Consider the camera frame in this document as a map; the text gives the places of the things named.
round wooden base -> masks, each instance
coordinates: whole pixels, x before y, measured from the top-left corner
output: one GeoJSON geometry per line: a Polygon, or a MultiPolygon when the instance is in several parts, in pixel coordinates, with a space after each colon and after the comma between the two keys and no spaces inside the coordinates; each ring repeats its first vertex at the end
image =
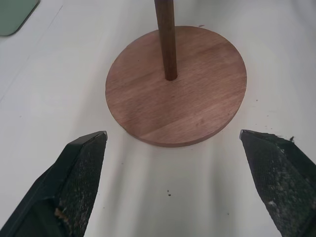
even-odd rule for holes
{"type": "Polygon", "coordinates": [[[176,27],[178,78],[164,77],[159,32],[132,42],[106,81],[115,120],[132,136],[162,147],[208,139],[234,117],[246,90],[246,68],[237,49],[219,34],[176,27]]]}

wooden rod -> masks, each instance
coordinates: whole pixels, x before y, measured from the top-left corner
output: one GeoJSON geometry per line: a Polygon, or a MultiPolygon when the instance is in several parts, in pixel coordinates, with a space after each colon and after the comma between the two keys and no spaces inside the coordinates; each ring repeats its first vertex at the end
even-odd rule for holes
{"type": "Polygon", "coordinates": [[[155,7],[164,74],[167,80],[175,80],[178,73],[173,0],[155,0],[155,7]]]}

wooden stand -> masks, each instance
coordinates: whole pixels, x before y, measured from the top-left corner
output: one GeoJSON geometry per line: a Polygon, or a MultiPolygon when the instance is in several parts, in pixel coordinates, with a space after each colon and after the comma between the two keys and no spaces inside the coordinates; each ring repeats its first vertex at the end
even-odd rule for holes
{"type": "Polygon", "coordinates": [[[231,121],[245,94],[246,69],[236,48],[219,34],[174,27],[172,0],[155,5],[159,31],[138,38],[117,57],[106,100],[115,120],[137,139],[188,146],[231,121]]]}

white table surface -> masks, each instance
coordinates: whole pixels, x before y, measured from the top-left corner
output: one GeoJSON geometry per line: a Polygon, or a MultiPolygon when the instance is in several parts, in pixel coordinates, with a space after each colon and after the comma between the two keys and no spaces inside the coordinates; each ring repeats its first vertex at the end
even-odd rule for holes
{"type": "Polygon", "coordinates": [[[154,1],[42,0],[18,33],[0,38],[0,226],[68,142],[106,130],[86,237],[280,237],[238,136],[295,136],[316,162],[315,12],[313,0],[175,0],[176,25],[226,37],[248,81],[224,130],[167,149],[127,135],[104,95],[117,55],[158,28],[154,1]]]}

